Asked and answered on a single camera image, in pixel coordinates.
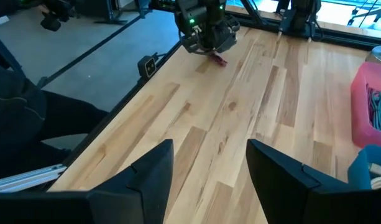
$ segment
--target black frame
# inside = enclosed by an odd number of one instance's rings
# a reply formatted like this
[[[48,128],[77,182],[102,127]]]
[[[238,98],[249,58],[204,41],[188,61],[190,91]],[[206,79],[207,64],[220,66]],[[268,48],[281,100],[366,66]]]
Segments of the black frame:
[[[242,0],[242,3],[249,12],[249,15],[231,11],[226,11],[226,14],[234,16],[240,22],[241,26],[277,33],[280,21],[262,18],[257,11],[252,9],[252,6],[250,5],[249,1],[251,0]],[[158,0],[152,0],[152,2],[150,3],[150,7],[152,9],[167,12],[173,12],[174,10],[173,5],[161,5]],[[381,38],[377,37],[368,37],[364,35],[351,34],[329,29],[317,29],[316,33],[320,37],[322,33],[324,33],[324,36],[321,38],[321,41],[327,44],[341,45],[361,50],[372,50],[372,48],[381,45]],[[305,38],[303,34],[297,33],[289,33],[285,35]],[[167,52],[167,54],[164,57],[162,57],[160,61],[157,62],[157,69],[155,74],[164,65],[164,63],[180,48],[180,46],[181,43],[177,42]],[[150,79],[144,80],[140,78],[136,86],[134,86],[132,90],[112,109],[112,111],[107,115],[107,117],[104,118],[102,122],[89,135],[87,135],[87,137],[85,137],[85,139],[73,150],[71,156],[67,158],[65,161],[63,161],[63,165],[69,167],[149,80]],[[55,181],[44,184],[38,187],[37,189],[47,190],[52,186],[54,182]]]

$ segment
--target pink plastic container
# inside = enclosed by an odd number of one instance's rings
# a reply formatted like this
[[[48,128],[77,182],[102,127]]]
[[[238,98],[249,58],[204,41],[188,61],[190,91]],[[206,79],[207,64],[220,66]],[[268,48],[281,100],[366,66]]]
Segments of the pink plastic container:
[[[351,86],[352,140],[357,146],[381,146],[381,131],[373,128],[369,118],[368,88],[381,91],[381,64],[364,62]]]

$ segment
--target blue object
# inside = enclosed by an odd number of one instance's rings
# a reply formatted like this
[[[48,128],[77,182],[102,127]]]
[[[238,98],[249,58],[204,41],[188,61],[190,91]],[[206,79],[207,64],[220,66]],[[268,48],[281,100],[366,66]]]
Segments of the blue object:
[[[359,152],[359,155],[347,170],[348,184],[357,189],[370,190],[371,179],[375,177],[369,170],[371,163],[381,166],[380,146],[366,146]]]

